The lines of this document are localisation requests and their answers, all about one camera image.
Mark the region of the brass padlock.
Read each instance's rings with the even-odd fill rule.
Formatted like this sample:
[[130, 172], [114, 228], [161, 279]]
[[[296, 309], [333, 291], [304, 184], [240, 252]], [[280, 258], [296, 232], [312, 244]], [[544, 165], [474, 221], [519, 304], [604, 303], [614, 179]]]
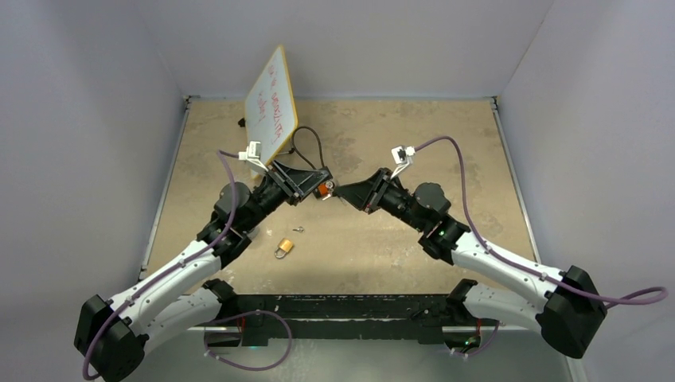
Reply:
[[294, 243], [289, 239], [280, 240], [277, 248], [274, 251], [276, 259], [284, 259], [293, 249]]

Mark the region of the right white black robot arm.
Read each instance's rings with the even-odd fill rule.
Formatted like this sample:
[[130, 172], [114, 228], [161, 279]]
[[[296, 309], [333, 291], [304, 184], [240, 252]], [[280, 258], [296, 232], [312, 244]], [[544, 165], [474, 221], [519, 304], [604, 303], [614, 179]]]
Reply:
[[582, 268], [566, 271], [507, 251], [449, 214], [451, 203], [440, 185], [424, 182], [410, 192], [380, 168], [364, 181], [340, 185], [334, 195], [366, 213], [384, 210], [414, 228], [431, 258], [477, 272], [501, 284], [492, 290], [463, 281], [447, 302], [449, 318], [465, 324], [488, 318], [536, 332], [557, 352], [575, 359], [586, 353], [607, 316], [598, 290]]

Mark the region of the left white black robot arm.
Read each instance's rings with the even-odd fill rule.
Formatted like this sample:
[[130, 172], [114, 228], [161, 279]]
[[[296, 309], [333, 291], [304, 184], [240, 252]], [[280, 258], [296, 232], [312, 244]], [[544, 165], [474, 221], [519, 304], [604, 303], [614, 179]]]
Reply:
[[233, 322], [236, 295], [213, 275], [245, 251], [250, 233], [280, 205], [297, 205], [331, 178], [326, 167], [298, 170], [272, 162], [253, 189], [231, 179], [210, 221], [175, 258], [127, 290], [110, 298], [96, 294], [82, 305], [74, 345], [84, 356], [84, 379], [122, 381], [188, 328]]

